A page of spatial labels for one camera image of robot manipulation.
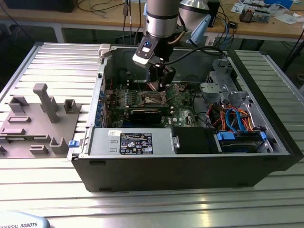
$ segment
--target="power supply label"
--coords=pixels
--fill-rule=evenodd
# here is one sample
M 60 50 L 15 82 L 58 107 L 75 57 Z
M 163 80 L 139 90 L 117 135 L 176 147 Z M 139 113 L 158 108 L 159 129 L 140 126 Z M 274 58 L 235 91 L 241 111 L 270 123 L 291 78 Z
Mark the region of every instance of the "power supply label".
M 121 133 L 120 154 L 153 154 L 151 133 Z

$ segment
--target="blue latch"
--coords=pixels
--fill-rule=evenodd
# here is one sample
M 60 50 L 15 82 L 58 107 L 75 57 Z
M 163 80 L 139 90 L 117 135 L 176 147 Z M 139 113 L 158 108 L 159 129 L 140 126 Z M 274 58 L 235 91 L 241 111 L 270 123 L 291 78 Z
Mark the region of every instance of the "blue latch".
M 218 140 L 235 140 L 233 132 L 219 132 L 217 133 Z
M 263 141 L 265 142 L 267 139 L 265 132 L 261 132 L 261 137 L 262 137 Z
M 102 98 L 102 97 L 104 97 L 105 96 L 105 94 L 103 93 L 103 91 L 100 91 L 100 93 L 99 93 L 99 98 Z
M 77 141 L 77 140 L 70 140 L 68 142 L 68 146 L 69 146 L 69 148 L 77 148 L 77 147 L 80 146 L 79 145 L 79 141 Z

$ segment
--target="wooden table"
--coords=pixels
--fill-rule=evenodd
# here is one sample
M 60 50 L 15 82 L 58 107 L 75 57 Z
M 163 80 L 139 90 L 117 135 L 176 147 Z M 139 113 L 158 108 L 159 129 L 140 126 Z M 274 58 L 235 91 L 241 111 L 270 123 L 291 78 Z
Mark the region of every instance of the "wooden table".
M 92 4 L 100 3 L 102 0 L 91 0 Z M 238 23 L 236 38 L 250 38 L 263 40 L 278 40 L 278 41 L 296 41 L 302 32 L 300 23 L 288 25 L 275 18 L 271 18 L 269 23 L 243 23 L 239 21 L 239 14 L 232 13 L 229 10 L 236 0 L 225 0 L 223 8 L 229 19 Z M 121 0 L 113 0 L 112 2 L 99 6 L 107 8 L 113 5 L 121 4 Z M 40 11 L 27 9 L 8 9 L 5 3 L 2 2 L 6 11 L 20 24 L 30 26 L 52 27 L 55 31 L 57 41 L 64 43 L 64 34 L 62 28 L 75 29 L 97 29 L 97 30 L 122 30 L 123 26 L 123 5 L 106 10 L 106 17 L 102 17 L 91 12 L 85 12 L 75 8 L 72 13 L 62 13 L 55 11 Z M 139 10 L 137 3 L 131 3 L 132 6 L 132 28 L 136 30 L 139 26 Z M 81 3 L 81 7 L 89 10 L 87 1 Z M 304 10 L 304 6 L 293 5 L 291 10 Z M 126 30 L 129 30 L 129 20 L 126 23 Z M 0 24 L 14 24 L 12 20 L 0 9 Z M 221 36 L 224 31 L 220 20 L 216 20 L 213 28 L 208 28 L 205 36 L 207 36 L 207 45 L 212 45 L 215 38 Z

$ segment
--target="motherboard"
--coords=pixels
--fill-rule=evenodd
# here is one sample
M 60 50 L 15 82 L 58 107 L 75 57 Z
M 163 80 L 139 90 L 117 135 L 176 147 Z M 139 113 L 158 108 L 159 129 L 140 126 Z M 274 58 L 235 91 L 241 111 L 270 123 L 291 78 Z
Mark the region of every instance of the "motherboard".
M 146 83 L 119 84 L 106 92 L 108 127 L 198 126 L 193 92 L 183 83 L 171 84 L 163 92 L 152 91 Z

